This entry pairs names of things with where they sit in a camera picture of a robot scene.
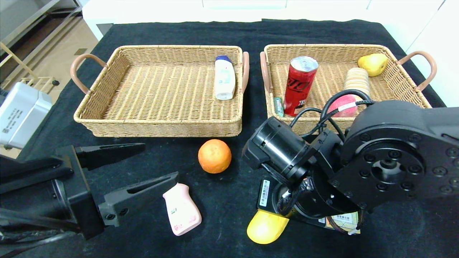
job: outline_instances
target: wicker basket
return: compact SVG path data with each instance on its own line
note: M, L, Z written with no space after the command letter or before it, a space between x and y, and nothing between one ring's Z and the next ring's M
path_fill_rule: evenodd
M297 56L311 56L319 62L311 91L306 99L306 107L322 109L327 100L335 93L342 91L347 71L357 66L357 60L373 53L382 53L389 58L384 72L370 77L370 97L375 101L399 99L409 101L423 108L431 108L421 91L435 76L437 66L432 57L422 51L413 52L397 61L390 50L382 45L345 45L345 44L306 44L306 45L268 45L260 53L263 81L265 87L268 117L275 116L280 121L290 123L293 117L280 117L275 112L274 97L282 100L285 95L290 60ZM402 64L414 55L423 55L429 61L432 72L430 76L416 86L406 73ZM297 134L309 132L319 121L320 114L307 112L295 124L293 131ZM343 129L351 126L355 117L333 118Z
M236 73L231 100L214 97L215 57L227 55ZM104 68L91 89L76 76L85 58ZM71 67L86 94L73 118L99 137L231 137L242 130L249 56L237 46L118 47L105 64L85 54Z

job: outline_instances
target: stack of cookies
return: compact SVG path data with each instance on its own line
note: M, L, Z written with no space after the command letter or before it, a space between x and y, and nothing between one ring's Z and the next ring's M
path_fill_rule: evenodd
M368 79L368 73L365 69L362 68L351 68L347 72L346 80L344 82L344 89L355 89L360 90L366 93L367 95L370 94L370 81ZM360 97L356 96L356 101L361 101Z

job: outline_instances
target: can lid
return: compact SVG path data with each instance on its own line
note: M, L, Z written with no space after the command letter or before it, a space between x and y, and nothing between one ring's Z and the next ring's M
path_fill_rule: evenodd
M217 58L215 58L215 61L217 60L226 60L231 63L231 60L228 56L218 56Z
M303 72L314 71L319 67L319 63L310 56L295 57L290 61L291 66L296 70Z

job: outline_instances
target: yellow pear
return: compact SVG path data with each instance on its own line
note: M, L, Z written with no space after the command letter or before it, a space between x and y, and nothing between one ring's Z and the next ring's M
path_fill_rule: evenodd
M368 76L378 76L387 67L389 59L384 54L371 54L359 58L358 67L365 69Z
M284 231L289 219L258 210L247 227L248 237L257 244L274 242Z

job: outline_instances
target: yellow object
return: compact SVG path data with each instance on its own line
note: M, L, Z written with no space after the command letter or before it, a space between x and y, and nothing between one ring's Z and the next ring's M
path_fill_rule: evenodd
M211 174L221 173L231 163L231 150L221 140L208 140L199 149L198 160L204 171Z
M247 236L257 244L274 242L284 232L289 219L258 210L247 227Z
M368 76L373 77L380 75L384 71L388 61L389 59L384 54L371 54L359 58L357 64L358 67L368 72Z

